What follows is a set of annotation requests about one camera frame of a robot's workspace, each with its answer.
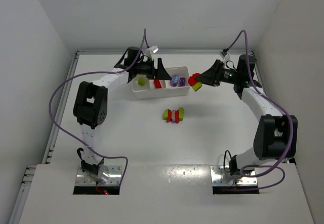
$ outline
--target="white panel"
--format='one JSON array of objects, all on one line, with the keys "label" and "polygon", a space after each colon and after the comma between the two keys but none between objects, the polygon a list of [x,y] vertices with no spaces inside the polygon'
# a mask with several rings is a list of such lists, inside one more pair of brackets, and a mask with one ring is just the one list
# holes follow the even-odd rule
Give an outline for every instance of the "white panel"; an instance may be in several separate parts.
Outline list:
[{"label": "white panel", "polygon": [[[131,164],[120,195],[72,195],[75,167],[39,165],[20,224],[312,224],[293,164],[286,179],[256,195],[213,195],[208,165]],[[281,178],[273,171],[261,186]]]},{"label": "white panel", "polygon": [[[165,67],[188,66],[190,74],[207,70],[220,56],[159,55]],[[120,55],[81,55],[76,74],[109,70]],[[232,55],[238,61],[238,55]],[[76,78],[62,118],[62,127],[81,137],[72,108],[78,85],[100,76]],[[59,132],[52,162],[39,165],[21,224],[35,223],[285,223],[311,224],[311,215],[293,164],[283,165],[286,180],[261,195],[212,195],[210,168],[223,154],[241,153],[253,144],[258,121],[233,86],[203,85],[187,96],[137,100],[131,83],[109,97],[98,151],[126,155],[129,168],[119,196],[72,195],[82,145]],[[179,124],[166,123],[165,109],[184,108]],[[108,160],[125,164],[124,160]],[[259,178],[265,186],[281,178],[279,171]]]},{"label": "white panel", "polygon": [[324,0],[282,0],[257,50],[267,93],[298,118],[296,162],[316,223],[324,223]]},{"label": "white panel", "polygon": [[[251,46],[279,0],[39,0],[72,51],[139,44],[143,28],[160,49],[228,46],[241,29]],[[243,47],[240,40],[236,48]]]},{"label": "white panel", "polygon": [[0,0],[1,224],[9,221],[26,166],[42,161],[52,126],[48,102],[70,61],[38,0]]},{"label": "white panel", "polygon": [[[261,94],[264,94],[263,88],[259,88],[258,90]],[[248,105],[257,120],[260,120],[262,115],[267,114],[282,116],[282,112],[264,97],[259,95],[253,87],[243,89],[242,101]]]}]

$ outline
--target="green ball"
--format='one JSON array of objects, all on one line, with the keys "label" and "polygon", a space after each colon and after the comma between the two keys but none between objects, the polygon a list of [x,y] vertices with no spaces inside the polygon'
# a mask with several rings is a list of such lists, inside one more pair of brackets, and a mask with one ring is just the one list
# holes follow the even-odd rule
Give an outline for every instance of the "green ball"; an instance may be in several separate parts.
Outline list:
[{"label": "green ball", "polygon": [[145,85],[145,80],[143,78],[138,79],[138,84],[140,86],[144,86]]}]

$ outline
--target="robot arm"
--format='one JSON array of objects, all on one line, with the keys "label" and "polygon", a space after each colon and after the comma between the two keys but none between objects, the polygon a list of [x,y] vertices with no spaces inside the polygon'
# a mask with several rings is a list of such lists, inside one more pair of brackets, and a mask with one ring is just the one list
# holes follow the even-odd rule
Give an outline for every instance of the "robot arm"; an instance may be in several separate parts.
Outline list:
[{"label": "robot arm", "polygon": [[[252,78],[255,67],[255,57],[249,56]],[[213,66],[195,78],[195,81],[211,86],[219,86],[221,82],[234,85],[234,91],[245,102],[259,120],[253,147],[246,152],[235,155],[229,162],[231,175],[239,175],[239,170],[247,165],[262,165],[278,159],[284,152],[289,138],[288,119],[273,104],[258,94],[250,85],[247,68],[247,56],[241,55],[237,69],[224,68],[225,63],[216,60]],[[259,82],[254,81],[263,93]],[[296,153],[297,118],[291,115],[294,132],[290,151],[286,157],[291,158]]]},{"label": "robot arm", "polygon": [[[155,69],[152,54],[156,51],[157,47],[150,47],[145,52],[148,58],[146,61],[143,60],[143,56],[127,72],[119,74],[119,71],[132,64],[139,53],[139,48],[129,47],[125,60],[124,54],[115,65],[112,71],[114,74],[107,74],[92,82],[80,83],[73,114],[81,126],[83,141],[93,150],[98,149],[102,142],[101,124],[107,117],[108,96],[112,91],[130,82],[138,74],[145,75],[148,79],[171,80],[163,67],[161,58],[158,58],[157,69]],[[82,169],[92,175],[98,175],[100,166],[105,165],[102,157],[94,154],[89,148],[79,148],[77,153],[81,159]]]}]

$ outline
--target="white platform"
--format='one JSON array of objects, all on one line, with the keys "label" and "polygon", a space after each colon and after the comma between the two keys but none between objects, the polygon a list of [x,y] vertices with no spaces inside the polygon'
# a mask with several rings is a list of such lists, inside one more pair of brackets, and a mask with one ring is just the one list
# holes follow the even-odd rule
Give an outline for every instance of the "white platform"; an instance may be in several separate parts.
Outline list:
[{"label": "white platform", "polygon": [[[215,55],[161,55],[165,67],[207,70]],[[110,70],[120,55],[81,55],[76,74]],[[73,81],[62,126],[81,137],[72,114],[78,85]],[[184,108],[179,124],[162,119],[165,109]],[[39,165],[20,223],[313,223],[293,164],[282,164],[286,180],[260,195],[213,195],[209,165],[220,165],[225,150],[239,154],[253,144],[258,125],[231,85],[203,85],[187,96],[136,100],[131,83],[108,100],[101,153],[126,155],[129,168],[119,196],[73,195],[80,143],[58,134],[51,164]],[[112,160],[111,164],[124,164]],[[281,178],[279,171],[259,185]]]}]

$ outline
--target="white plastic bin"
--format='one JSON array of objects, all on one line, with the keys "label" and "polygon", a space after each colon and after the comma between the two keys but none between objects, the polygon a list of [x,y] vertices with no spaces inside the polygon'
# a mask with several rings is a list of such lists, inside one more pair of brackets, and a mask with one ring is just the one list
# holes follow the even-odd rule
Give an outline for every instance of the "white plastic bin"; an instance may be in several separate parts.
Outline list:
[{"label": "white plastic bin", "polygon": [[[185,86],[171,86],[170,81],[160,80],[162,88],[155,88],[153,80],[147,80],[143,75],[137,75],[133,79],[133,93],[137,99],[168,98],[176,96],[185,96],[188,94],[190,85],[188,84],[189,71],[188,67],[169,67],[165,68],[167,73],[172,77],[178,75],[185,78]],[[138,84],[138,79],[144,78],[145,85]]]}]

